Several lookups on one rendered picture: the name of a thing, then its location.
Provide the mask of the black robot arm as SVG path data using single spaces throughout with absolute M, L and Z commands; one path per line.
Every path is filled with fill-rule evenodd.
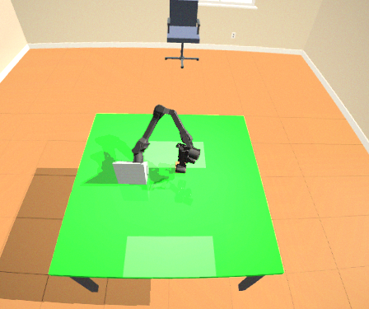
M 149 138 L 152 135 L 156 124 L 158 123 L 159 119 L 164 115 L 170 115 L 173 119 L 177 129 L 180 132 L 180 138 L 182 143 L 177 143 L 175 147 L 179 149 L 179 155 L 182 157 L 187 156 L 185 164 L 192 163 L 194 164 L 196 160 L 199 159 L 201 149 L 194 147 L 193 145 L 193 137 L 190 133 L 185 129 L 183 123 L 180 120 L 176 110 L 166 108 L 163 105 L 155 105 L 152 118 L 142 135 L 142 137 L 135 143 L 134 147 L 131 149 L 131 153 L 133 154 L 133 163 L 143 163 L 144 156 L 143 153 L 149 146 Z M 185 143 L 185 144 L 183 144 Z

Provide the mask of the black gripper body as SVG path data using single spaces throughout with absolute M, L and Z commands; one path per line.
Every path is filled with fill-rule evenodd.
M 188 156 L 188 154 L 187 154 L 187 156 Z M 180 162 L 180 163 L 179 163 L 179 165 L 176 166 L 175 172 L 183 173 L 183 174 L 185 173 L 185 171 L 186 171 L 185 162 L 186 162 L 187 156 L 182 157 L 181 155 L 178 154 L 178 162 Z

